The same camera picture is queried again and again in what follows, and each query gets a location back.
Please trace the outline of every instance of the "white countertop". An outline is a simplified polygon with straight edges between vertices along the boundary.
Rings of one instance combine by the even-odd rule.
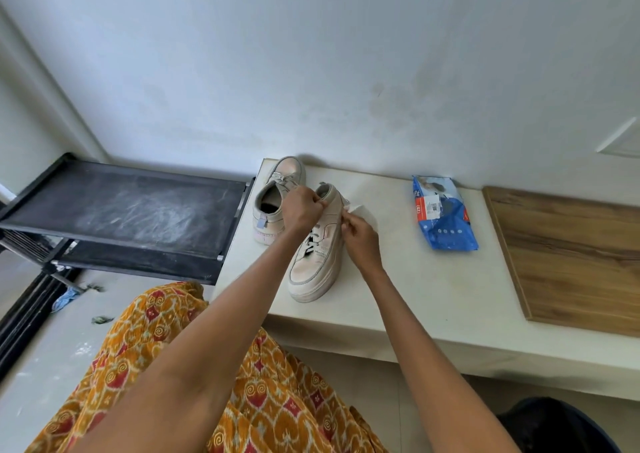
[[[253,241],[251,207],[274,163],[273,159],[262,163],[216,283],[216,295],[264,252],[265,247]],[[560,374],[555,362],[544,359],[557,358],[563,360],[564,379],[582,384],[564,387],[640,399],[640,382],[633,379],[637,376],[640,381],[640,374],[635,374],[640,370],[640,340],[528,322],[524,318],[480,191],[460,190],[480,249],[454,253],[432,250],[422,236],[410,180],[307,167],[307,185],[316,188],[321,181],[333,183],[346,198],[354,204],[364,204],[375,216],[385,269],[430,335],[440,343],[472,346],[469,350],[479,358],[484,357],[483,351],[515,352],[506,359],[498,359],[502,363],[484,363],[483,375],[509,377],[511,372],[520,375],[531,372],[533,376],[550,379]],[[340,276],[323,297],[313,303],[297,303],[283,283],[270,315],[297,322],[384,331],[376,303],[346,252]],[[521,354],[527,364],[520,360],[518,370],[511,370],[508,363]],[[612,386],[617,384],[615,391],[606,384],[596,384],[604,381],[612,369],[627,369],[617,371],[624,379],[618,376],[615,381],[613,376],[607,379],[612,380]],[[572,372],[576,377],[567,377]],[[635,392],[621,392],[622,380],[634,381],[626,389],[631,386]],[[587,386],[583,384],[585,381],[589,382]]]

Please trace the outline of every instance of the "shoe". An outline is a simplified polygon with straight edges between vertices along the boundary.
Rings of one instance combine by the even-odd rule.
[[[253,205],[253,238],[270,246],[284,230],[282,201],[293,188],[304,185],[305,166],[295,156],[283,157],[267,179],[267,184],[256,195]]]
[[[328,205],[298,248],[289,269],[289,293],[300,303],[309,303],[325,294],[342,266],[343,198],[329,183],[321,183],[316,193]]]

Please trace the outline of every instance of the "white sticker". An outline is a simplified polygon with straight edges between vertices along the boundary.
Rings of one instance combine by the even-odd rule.
[[[440,218],[440,214],[442,213],[442,206],[440,206],[439,195],[425,195],[424,206],[427,210],[427,220]]]

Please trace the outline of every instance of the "wood grain panel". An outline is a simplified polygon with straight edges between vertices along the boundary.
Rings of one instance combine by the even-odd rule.
[[[640,336],[640,208],[483,194],[528,320]]]

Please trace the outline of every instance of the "yellow floral fabric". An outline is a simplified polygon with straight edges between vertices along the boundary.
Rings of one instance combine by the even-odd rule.
[[[206,307],[197,283],[172,283],[136,298],[27,451],[71,450]],[[264,329],[246,353],[220,423],[203,446],[211,453],[386,452],[358,412]]]

